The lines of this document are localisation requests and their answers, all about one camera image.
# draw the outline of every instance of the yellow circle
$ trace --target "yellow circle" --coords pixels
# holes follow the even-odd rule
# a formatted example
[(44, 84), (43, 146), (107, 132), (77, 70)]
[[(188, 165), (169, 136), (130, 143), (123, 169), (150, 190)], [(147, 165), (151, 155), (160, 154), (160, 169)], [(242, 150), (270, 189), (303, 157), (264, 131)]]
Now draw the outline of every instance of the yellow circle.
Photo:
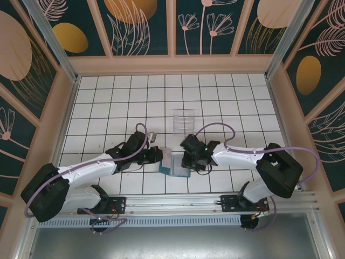
[(320, 77), (320, 61), (313, 56), (305, 57), (297, 68), (296, 84), (298, 91), (305, 96), (312, 93), (317, 87)]
[(30, 38), (17, 20), (0, 11), (0, 74), (10, 80), (22, 80), (30, 70)]
[(140, 10), (150, 19), (157, 10), (157, 0), (104, 0), (109, 12), (118, 20), (124, 23), (140, 23), (142, 20), (137, 17), (132, 2), (138, 12)]
[(301, 0), (260, 0), (258, 20), (267, 28), (287, 27)]
[(88, 47), (85, 34), (71, 23), (59, 23), (53, 28), (60, 44), (69, 52), (81, 53)]

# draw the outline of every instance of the flower illustration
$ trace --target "flower illustration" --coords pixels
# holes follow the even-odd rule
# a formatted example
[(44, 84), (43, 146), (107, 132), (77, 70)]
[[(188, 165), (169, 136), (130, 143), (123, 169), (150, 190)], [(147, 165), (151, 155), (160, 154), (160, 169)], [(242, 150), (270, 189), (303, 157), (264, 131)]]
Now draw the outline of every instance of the flower illustration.
[(210, 43), (210, 54), (212, 54), (212, 41), (213, 37), (226, 35), (233, 33), (231, 15), (218, 15), (215, 20), (215, 14), (207, 15), (207, 25), (209, 27), (211, 43)]
[(181, 25), (182, 30), (183, 30), (185, 49), (187, 51), (187, 55), (189, 55), (185, 32), (188, 30), (197, 29), (200, 27), (200, 25), (199, 25), (199, 23), (197, 23), (197, 18), (195, 17), (195, 14), (194, 15), (186, 15), (186, 16), (179, 15), (178, 21), (180, 22), (180, 25)]
[(6, 116), (5, 109), (3, 107), (0, 108), (0, 139), (9, 140), (11, 138), (15, 116), (15, 112), (11, 109), (8, 110), (8, 114)]
[(203, 6), (205, 7), (209, 7), (212, 5), (226, 5), (226, 4), (233, 4), (237, 2), (237, 0), (201, 0), (201, 3), (203, 4)]

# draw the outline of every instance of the enclosure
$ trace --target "enclosure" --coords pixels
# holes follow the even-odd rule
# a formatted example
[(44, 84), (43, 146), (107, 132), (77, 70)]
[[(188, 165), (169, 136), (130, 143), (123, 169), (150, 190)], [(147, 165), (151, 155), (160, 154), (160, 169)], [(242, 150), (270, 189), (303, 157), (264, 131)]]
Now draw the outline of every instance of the enclosure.
[[(344, 17), (344, 0), (1, 1), (1, 258), (345, 258)], [(126, 199), (128, 222), (106, 237), (77, 209), (24, 216), (42, 165), (94, 159), (138, 122), (183, 154), (177, 111), (192, 112), (192, 133), (221, 122), (231, 146), (305, 147), (321, 166), (290, 199), (274, 196), (277, 220), (259, 233), (215, 203), (261, 178), (235, 166), (184, 178), (131, 165), (89, 181)], [(313, 156), (289, 152), (307, 178)]]

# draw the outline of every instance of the white tile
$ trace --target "white tile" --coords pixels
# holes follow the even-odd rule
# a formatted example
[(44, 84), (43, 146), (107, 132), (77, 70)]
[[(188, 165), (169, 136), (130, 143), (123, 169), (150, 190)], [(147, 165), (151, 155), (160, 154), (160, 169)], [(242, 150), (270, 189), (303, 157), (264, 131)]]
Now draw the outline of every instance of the white tile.
[(81, 162), (81, 154), (64, 154), (60, 166), (70, 166)]
[(171, 151), (183, 151), (183, 148), (180, 147), (181, 142), (184, 139), (184, 135), (165, 135), (165, 147), (171, 148)]
[(234, 87), (217, 87), (220, 100), (236, 100)]
[(257, 107), (254, 101), (238, 101), (239, 113), (241, 115), (258, 114)]
[(95, 89), (98, 77), (82, 77), (79, 89)]
[(214, 74), (200, 74), (200, 86), (216, 86), (216, 78)]
[(248, 74), (252, 86), (266, 85), (264, 74)]
[(88, 119), (90, 117), (92, 104), (75, 104), (72, 119)]
[(270, 143), (276, 143), (281, 147), (285, 147), (284, 140), (282, 138), (280, 131), (268, 131), (264, 132), (266, 145), (268, 146)]
[(184, 101), (185, 110), (194, 110), (195, 116), (202, 116), (201, 101)]
[(211, 191), (217, 192), (232, 192), (232, 183), (230, 171), (212, 171), (210, 173)]
[(85, 162), (91, 159), (95, 159), (98, 156), (100, 156), (102, 153), (91, 153), (91, 154), (83, 154), (81, 158), (81, 162)]
[(138, 123), (143, 123), (145, 125), (145, 118), (128, 118), (127, 119), (127, 130), (126, 130), (126, 134), (133, 134), (135, 132), (135, 126)]
[(209, 193), (210, 180), (208, 175), (199, 175), (197, 172), (191, 172), (188, 178), (189, 193)]
[(129, 89), (114, 89), (112, 103), (125, 103), (129, 101)]
[(240, 86), (235, 87), (237, 100), (253, 100), (254, 96), (252, 93), (252, 88), (250, 86)]
[(200, 88), (200, 92), (202, 101), (212, 101), (219, 99), (216, 87), (202, 87)]
[(112, 103), (110, 106), (110, 118), (126, 118), (128, 103)]
[(142, 194), (143, 173), (123, 173), (120, 194)]
[[(207, 116), (204, 117), (204, 126), (214, 122), (222, 122), (221, 116)], [(205, 128), (205, 132), (224, 132), (223, 125), (211, 125)]]
[(105, 135), (86, 136), (84, 153), (102, 153)]
[(151, 88), (147, 93), (147, 101), (164, 101), (165, 100), (164, 88)]
[(180, 74), (167, 74), (165, 75), (165, 87), (181, 87), (181, 75)]
[(88, 119), (73, 119), (68, 128), (68, 135), (86, 135)]
[(164, 87), (164, 75), (159, 74), (159, 75), (154, 75), (154, 76), (149, 76), (149, 88), (150, 87)]
[[(223, 116), (223, 123), (231, 126), (235, 132), (243, 131), (242, 122), (240, 116)], [(225, 132), (231, 132), (231, 129), (224, 127)]]
[(112, 98), (112, 89), (99, 89), (96, 90), (95, 98), (93, 100), (94, 103), (110, 103)]
[(99, 186), (108, 195), (120, 194), (121, 174), (113, 174), (99, 179)]
[(206, 143), (213, 141), (219, 141), (220, 143), (224, 143), (225, 136), (224, 132), (218, 132), (218, 133), (206, 133)]
[(182, 88), (166, 88), (165, 100), (166, 101), (182, 101)]
[(166, 133), (174, 132), (174, 118), (173, 117), (165, 118), (165, 132)]
[(79, 90), (75, 103), (91, 104), (93, 102), (94, 95), (95, 90)]
[(128, 117), (145, 117), (146, 103), (129, 103)]
[(105, 135), (107, 131), (108, 119), (90, 119), (87, 134)]
[(247, 147), (258, 148), (266, 147), (265, 138), (262, 132), (245, 132)]
[(146, 127), (149, 132), (153, 131), (155, 133), (164, 133), (165, 132), (165, 121), (163, 117), (160, 118), (147, 118)]
[[(158, 148), (162, 149), (165, 147), (165, 134), (157, 134), (155, 142), (151, 143), (152, 147), (157, 146)], [(150, 168), (152, 165), (145, 165), (145, 169), (148, 167)]]
[(165, 115), (165, 103), (147, 103), (147, 117), (161, 117)]
[(197, 74), (183, 74), (182, 75), (183, 87), (199, 87), (199, 78)]
[(183, 101), (200, 101), (199, 87), (184, 87), (183, 88)]
[(263, 131), (279, 131), (279, 124), (275, 115), (260, 115)]
[(124, 142), (124, 140), (125, 135), (107, 135), (106, 142), (104, 145), (104, 152), (110, 148), (117, 146), (121, 142)]
[(253, 181), (252, 171), (250, 170), (231, 171), (231, 178), (234, 192), (239, 192), (246, 182)]
[(241, 116), (243, 131), (262, 131), (258, 115)]
[(250, 86), (247, 74), (232, 74), (234, 86)]
[[(225, 138), (229, 139), (233, 136), (232, 132), (226, 132)], [(246, 147), (246, 141), (244, 139), (243, 132), (236, 132), (235, 138), (227, 143), (229, 146), (233, 147)]]
[(187, 178), (166, 176), (166, 190), (167, 193), (187, 193)]
[(64, 147), (64, 153), (82, 153), (82, 149), (84, 148), (84, 142), (85, 136), (67, 136)]
[(147, 88), (147, 76), (132, 76), (130, 88)]
[(93, 104), (91, 118), (108, 118), (110, 104)]
[(267, 86), (252, 87), (255, 100), (270, 100), (271, 96)]
[(237, 101), (220, 101), (222, 115), (239, 115)]
[(130, 88), (131, 76), (116, 76), (114, 88)]
[(203, 101), (203, 115), (220, 115), (219, 101)]
[(174, 116), (175, 109), (183, 109), (183, 103), (181, 101), (170, 101), (165, 103), (165, 116)]
[(217, 86), (233, 86), (231, 74), (216, 74)]
[(129, 101), (146, 101), (147, 100), (147, 89), (130, 89)]
[(98, 77), (97, 89), (112, 89), (114, 86), (114, 76)]
[(144, 194), (165, 193), (165, 175), (162, 173), (144, 173)]
[(259, 114), (275, 114), (271, 100), (256, 101)]
[(107, 134), (125, 134), (127, 119), (109, 119)]

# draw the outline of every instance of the leaf illustration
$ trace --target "leaf illustration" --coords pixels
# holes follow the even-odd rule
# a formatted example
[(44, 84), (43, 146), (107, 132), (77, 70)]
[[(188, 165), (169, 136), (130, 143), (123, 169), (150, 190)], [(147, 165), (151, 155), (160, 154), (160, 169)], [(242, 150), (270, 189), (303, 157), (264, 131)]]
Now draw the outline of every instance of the leaf illustration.
[(67, 10), (66, 0), (38, 0), (38, 3), (48, 21), (56, 22)]
[(329, 27), (328, 29), (323, 30), (316, 43), (311, 45), (315, 45), (316, 52), (319, 56), (335, 57), (336, 54), (341, 52), (343, 47), (345, 47), (345, 27)]
[(345, 0), (333, 0), (326, 19), (329, 26), (333, 28), (345, 26)]

